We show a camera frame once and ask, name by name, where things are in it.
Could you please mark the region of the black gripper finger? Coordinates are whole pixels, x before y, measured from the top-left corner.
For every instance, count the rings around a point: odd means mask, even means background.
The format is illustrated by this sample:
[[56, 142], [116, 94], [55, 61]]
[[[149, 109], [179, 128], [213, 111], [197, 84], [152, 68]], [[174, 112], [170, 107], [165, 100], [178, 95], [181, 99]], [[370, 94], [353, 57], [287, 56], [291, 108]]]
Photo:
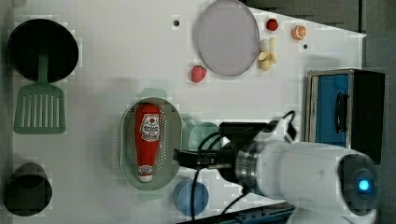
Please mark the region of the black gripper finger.
[[188, 151], [174, 149], [173, 157], [182, 167], [191, 169], [229, 169], [233, 167], [230, 150]]

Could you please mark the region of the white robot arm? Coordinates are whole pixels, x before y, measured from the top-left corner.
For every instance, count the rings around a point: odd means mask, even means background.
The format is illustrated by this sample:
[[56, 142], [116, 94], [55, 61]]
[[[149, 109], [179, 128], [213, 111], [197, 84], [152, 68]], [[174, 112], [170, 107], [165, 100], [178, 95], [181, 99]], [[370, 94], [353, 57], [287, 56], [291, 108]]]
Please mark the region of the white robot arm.
[[321, 143], [280, 140], [277, 122], [223, 122], [206, 140], [220, 149], [175, 149], [182, 167], [216, 169], [223, 179], [295, 207], [287, 224], [371, 224], [379, 201], [378, 171], [356, 150]]

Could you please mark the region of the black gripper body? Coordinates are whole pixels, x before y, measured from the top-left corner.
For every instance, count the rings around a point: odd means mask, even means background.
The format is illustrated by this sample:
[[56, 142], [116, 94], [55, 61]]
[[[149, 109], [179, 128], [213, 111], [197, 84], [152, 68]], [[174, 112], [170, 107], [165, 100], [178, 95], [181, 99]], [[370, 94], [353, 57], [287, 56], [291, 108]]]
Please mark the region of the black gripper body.
[[262, 143], [255, 137], [271, 133], [275, 124], [266, 122], [222, 122], [219, 129], [229, 140], [218, 152], [221, 176], [235, 184], [255, 184], [256, 164]]

